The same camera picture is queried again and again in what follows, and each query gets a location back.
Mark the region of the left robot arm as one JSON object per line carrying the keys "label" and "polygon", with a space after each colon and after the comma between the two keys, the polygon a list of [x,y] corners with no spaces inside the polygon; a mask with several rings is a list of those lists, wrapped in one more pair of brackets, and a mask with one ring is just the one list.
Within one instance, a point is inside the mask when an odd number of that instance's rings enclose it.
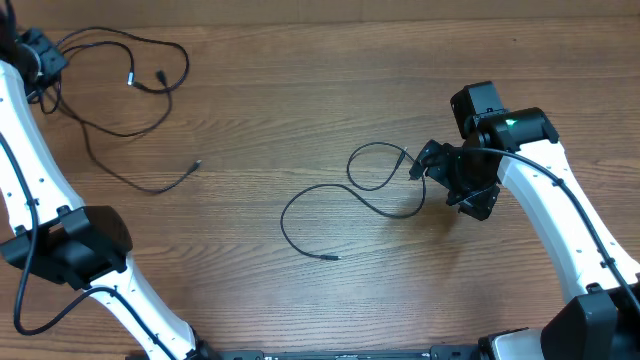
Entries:
{"label": "left robot arm", "polygon": [[[59,88],[67,60],[40,30],[18,31],[15,11],[1,11],[1,193],[12,239],[1,255],[21,270],[13,310],[23,336],[46,332],[87,298],[102,304],[143,348],[145,359],[216,359],[191,325],[172,312],[142,275],[122,218],[88,206],[61,173],[30,104]],[[22,323],[29,277],[67,284],[79,296],[47,323]]]}

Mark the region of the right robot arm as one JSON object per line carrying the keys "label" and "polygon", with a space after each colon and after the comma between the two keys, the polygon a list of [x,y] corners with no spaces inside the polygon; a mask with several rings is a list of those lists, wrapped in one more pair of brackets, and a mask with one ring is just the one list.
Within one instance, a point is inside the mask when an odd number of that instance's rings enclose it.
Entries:
{"label": "right robot arm", "polygon": [[572,173],[560,137],[539,108],[510,111],[490,81],[450,100],[463,144],[429,141],[409,171],[448,191],[447,203],[487,219],[511,192],[559,279],[564,307],[543,328],[487,335],[470,359],[636,359],[639,263],[617,242]]}

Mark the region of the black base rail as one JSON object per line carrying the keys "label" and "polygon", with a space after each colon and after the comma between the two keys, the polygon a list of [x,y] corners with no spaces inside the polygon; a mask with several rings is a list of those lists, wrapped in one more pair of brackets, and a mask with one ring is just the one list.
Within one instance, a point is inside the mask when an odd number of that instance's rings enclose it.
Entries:
{"label": "black base rail", "polygon": [[435,345],[422,350],[373,350],[373,351],[328,351],[328,352],[282,352],[264,353],[248,351],[204,351],[193,350],[182,359],[213,360],[489,360],[489,359],[543,359],[541,351],[525,352],[508,349],[492,354],[486,347],[478,345]]}

